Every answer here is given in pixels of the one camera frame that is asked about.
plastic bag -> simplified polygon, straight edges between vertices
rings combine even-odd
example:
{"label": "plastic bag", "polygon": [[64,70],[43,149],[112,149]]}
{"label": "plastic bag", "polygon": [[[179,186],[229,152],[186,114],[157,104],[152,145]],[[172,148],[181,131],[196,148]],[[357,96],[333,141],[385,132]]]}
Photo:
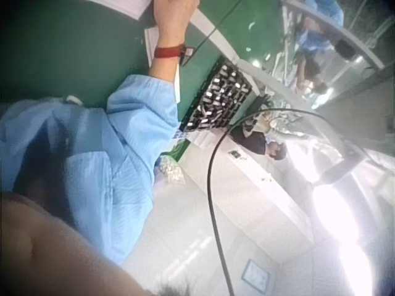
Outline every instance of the plastic bag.
{"label": "plastic bag", "polygon": [[183,171],[173,157],[169,155],[160,156],[159,170],[165,175],[169,183],[185,184]]}

workbench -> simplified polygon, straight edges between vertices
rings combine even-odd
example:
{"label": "workbench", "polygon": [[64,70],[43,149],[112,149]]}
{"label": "workbench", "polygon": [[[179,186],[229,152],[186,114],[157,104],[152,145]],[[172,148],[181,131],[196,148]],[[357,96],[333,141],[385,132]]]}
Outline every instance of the workbench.
{"label": "workbench", "polygon": [[[0,18],[2,102],[74,95],[87,107],[105,107],[127,75],[148,72],[144,29],[154,25],[151,10],[137,21],[89,1],[10,2]],[[237,0],[201,0],[199,8],[218,25],[235,3]],[[240,58],[273,67],[282,48],[276,0],[242,0],[217,28]],[[198,46],[205,38],[195,26],[188,27],[187,45]],[[267,62],[266,54],[271,55]],[[179,119],[221,55],[206,40],[187,66],[180,68]],[[250,97],[243,109],[252,100]]]}

watch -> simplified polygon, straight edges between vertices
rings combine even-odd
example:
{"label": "watch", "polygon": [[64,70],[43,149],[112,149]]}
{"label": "watch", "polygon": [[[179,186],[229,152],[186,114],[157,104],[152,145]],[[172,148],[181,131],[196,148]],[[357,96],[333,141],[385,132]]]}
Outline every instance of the watch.
{"label": "watch", "polygon": [[157,47],[155,49],[154,57],[158,59],[167,59],[170,57],[180,57],[180,64],[182,64],[185,56],[191,57],[194,54],[193,47],[186,47],[184,44],[174,47]]}

electronic component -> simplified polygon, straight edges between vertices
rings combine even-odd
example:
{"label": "electronic component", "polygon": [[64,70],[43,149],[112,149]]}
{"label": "electronic component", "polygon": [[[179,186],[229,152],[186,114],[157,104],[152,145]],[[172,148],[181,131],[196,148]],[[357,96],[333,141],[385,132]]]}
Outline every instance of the electronic component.
{"label": "electronic component", "polygon": [[238,68],[228,59],[221,58],[195,97],[180,129],[188,132],[229,125],[251,90]]}

red wristband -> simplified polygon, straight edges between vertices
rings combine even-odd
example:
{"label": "red wristband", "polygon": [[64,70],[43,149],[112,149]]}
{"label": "red wristband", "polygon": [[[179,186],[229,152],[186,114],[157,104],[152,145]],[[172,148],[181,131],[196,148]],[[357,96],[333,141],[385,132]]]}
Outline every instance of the red wristband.
{"label": "red wristband", "polygon": [[184,44],[174,47],[157,47],[155,49],[154,57],[159,59],[166,59],[169,57],[180,57],[185,52]]}

